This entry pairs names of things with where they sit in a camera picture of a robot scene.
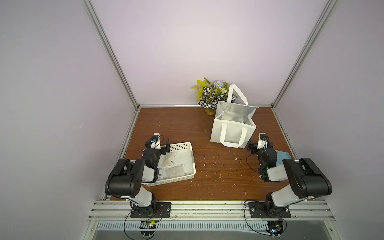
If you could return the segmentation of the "white ice pack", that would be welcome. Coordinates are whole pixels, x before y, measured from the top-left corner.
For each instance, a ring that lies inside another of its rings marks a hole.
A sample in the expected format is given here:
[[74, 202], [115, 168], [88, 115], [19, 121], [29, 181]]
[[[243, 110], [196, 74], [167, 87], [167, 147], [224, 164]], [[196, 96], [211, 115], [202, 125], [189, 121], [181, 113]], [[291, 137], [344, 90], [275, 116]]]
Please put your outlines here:
[[166, 173], [167, 173], [168, 178], [170, 178], [170, 179], [182, 177], [186, 174], [185, 165], [181, 164], [181, 165], [169, 167], [166, 169]]
[[164, 160], [163, 160], [163, 163], [162, 163], [162, 167], [171, 167], [174, 165], [174, 160], [175, 160], [175, 157], [177, 155], [177, 152], [170, 152], [170, 153], [167, 153], [164, 157]]

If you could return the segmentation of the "white insulated delivery bag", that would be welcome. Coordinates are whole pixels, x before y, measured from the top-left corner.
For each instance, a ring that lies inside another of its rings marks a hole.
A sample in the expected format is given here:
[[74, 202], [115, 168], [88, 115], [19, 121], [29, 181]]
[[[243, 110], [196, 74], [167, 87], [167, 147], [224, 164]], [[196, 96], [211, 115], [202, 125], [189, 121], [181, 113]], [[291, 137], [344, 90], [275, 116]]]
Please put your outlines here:
[[242, 91], [232, 84], [226, 101], [219, 101], [211, 142], [229, 148], [245, 148], [257, 126], [252, 120], [257, 106], [251, 106]]

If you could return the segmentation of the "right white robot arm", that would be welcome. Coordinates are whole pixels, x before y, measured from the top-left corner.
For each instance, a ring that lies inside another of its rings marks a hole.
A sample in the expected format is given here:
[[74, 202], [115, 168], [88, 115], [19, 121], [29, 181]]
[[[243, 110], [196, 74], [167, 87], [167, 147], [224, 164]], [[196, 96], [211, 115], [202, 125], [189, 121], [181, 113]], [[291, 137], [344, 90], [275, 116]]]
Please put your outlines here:
[[263, 203], [265, 212], [277, 215], [290, 205], [332, 193], [331, 182], [312, 159], [283, 159], [278, 165], [278, 152], [269, 144], [267, 137], [263, 137], [258, 143], [249, 141], [247, 146], [247, 150], [258, 157], [260, 178], [264, 182], [289, 181], [284, 188], [267, 194]]

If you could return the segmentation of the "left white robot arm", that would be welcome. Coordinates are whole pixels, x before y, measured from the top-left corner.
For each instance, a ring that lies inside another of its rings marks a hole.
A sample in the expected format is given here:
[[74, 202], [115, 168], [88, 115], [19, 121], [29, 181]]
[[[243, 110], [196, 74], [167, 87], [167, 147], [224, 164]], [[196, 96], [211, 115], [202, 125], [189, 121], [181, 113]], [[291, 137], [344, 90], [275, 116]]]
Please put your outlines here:
[[119, 159], [105, 184], [106, 195], [130, 201], [132, 211], [139, 215], [161, 212], [155, 194], [142, 187], [142, 183], [158, 180], [160, 158], [170, 152], [169, 142], [161, 146], [161, 137], [160, 134], [153, 134], [146, 141], [140, 159]]

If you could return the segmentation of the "white perforated plastic tray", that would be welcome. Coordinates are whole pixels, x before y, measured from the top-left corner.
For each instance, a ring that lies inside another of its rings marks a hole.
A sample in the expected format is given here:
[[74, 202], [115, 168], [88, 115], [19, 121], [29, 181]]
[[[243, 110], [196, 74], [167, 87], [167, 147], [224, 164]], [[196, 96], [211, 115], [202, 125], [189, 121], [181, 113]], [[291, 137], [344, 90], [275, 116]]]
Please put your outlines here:
[[[159, 186], [164, 184], [171, 184], [171, 183], [191, 180], [195, 177], [197, 171], [196, 171], [195, 159], [193, 155], [192, 144], [190, 142], [171, 144], [170, 149], [171, 149], [170, 152], [177, 152], [173, 166], [184, 164], [186, 174], [178, 178], [172, 178], [172, 179], [167, 178], [165, 180], [157, 179], [155, 182], [142, 183], [144, 186], [153, 187], [153, 186]], [[162, 163], [163, 163], [164, 157], [165, 155], [161, 155], [158, 168], [163, 168]]]

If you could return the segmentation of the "artificial potted plant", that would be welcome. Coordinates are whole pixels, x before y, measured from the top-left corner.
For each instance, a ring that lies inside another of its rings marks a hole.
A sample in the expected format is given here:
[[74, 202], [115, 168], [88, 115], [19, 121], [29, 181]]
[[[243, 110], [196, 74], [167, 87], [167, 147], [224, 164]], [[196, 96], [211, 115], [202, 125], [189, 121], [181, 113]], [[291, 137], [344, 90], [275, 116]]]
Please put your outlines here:
[[226, 101], [230, 85], [223, 81], [211, 83], [207, 78], [197, 80], [193, 89], [197, 91], [197, 104], [203, 107], [208, 116], [216, 114], [219, 101]]

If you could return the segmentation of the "left connector board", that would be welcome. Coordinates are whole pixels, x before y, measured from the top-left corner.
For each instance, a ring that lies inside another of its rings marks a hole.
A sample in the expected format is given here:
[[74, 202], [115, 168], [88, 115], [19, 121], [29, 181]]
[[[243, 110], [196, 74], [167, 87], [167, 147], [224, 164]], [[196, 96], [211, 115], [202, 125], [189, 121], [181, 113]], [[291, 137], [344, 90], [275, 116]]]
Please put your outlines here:
[[139, 226], [139, 231], [143, 239], [151, 239], [157, 231], [158, 223], [155, 221], [142, 221]]

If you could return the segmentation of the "connector board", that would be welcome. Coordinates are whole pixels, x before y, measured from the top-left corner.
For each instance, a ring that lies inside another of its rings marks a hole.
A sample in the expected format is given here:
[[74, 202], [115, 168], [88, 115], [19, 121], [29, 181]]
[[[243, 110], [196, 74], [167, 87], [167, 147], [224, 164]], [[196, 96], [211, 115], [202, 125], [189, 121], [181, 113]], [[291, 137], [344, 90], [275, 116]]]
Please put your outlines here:
[[158, 223], [155, 221], [142, 221], [139, 226], [139, 231], [143, 239], [151, 239], [157, 231]]
[[267, 232], [274, 237], [281, 237], [281, 234], [284, 232], [284, 222], [279, 221], [268, 221], [267, 222]]

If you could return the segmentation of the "right connector board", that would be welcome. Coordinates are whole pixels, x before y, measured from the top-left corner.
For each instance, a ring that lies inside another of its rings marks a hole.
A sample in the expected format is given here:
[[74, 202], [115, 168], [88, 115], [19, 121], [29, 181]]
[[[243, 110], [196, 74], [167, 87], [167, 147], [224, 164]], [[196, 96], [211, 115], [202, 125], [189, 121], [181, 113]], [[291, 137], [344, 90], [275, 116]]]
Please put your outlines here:
[[274, 237], [281, 237], [281, 234], [284, 232], [284, 222], [279, 221], [268, 221], [267, 222], [267, 232]]

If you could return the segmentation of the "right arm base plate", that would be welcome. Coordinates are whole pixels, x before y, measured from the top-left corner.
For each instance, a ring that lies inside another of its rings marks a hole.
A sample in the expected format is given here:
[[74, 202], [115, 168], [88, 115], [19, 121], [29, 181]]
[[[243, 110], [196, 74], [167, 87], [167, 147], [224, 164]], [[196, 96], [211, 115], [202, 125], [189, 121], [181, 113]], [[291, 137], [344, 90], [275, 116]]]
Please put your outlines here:
[[276, 207], [264, 202], [248, 202], [247, 206], [253, 219], [290, 219], [292, 217], [288, 207]]

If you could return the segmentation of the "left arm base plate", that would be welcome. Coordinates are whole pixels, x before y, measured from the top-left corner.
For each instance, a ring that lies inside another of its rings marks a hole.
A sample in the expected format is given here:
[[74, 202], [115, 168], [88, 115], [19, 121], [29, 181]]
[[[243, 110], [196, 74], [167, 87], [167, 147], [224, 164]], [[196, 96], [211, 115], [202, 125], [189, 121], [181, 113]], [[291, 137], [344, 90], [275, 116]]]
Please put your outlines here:
[[132, 206], [131, 218], [170, 218], [172, 209], [171, 202], [154, 202], [148, 207]]

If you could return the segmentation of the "aluminium front rail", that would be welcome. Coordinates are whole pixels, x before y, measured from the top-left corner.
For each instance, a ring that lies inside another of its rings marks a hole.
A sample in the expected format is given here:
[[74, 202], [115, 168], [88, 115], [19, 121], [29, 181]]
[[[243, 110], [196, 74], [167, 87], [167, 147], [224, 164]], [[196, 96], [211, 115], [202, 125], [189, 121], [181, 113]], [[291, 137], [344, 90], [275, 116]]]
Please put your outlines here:
[[[159, 210], [149, 216], [160, 215], [164, 220], [272, 220], [271, 214], [265, 215], [261, 208], [254, 206], [252, 202], [244, 201], [169, 201], [159, 202]], [[88, 220], [124, 220], [131, 211], [131, 204], [127, 201], [95, 201]], [[328, 204], [324, 200], [307, 201], [291, 205], [287, 211], [277, 214], [275, 219], [283, 218], [291, 221], [334, 221]]]

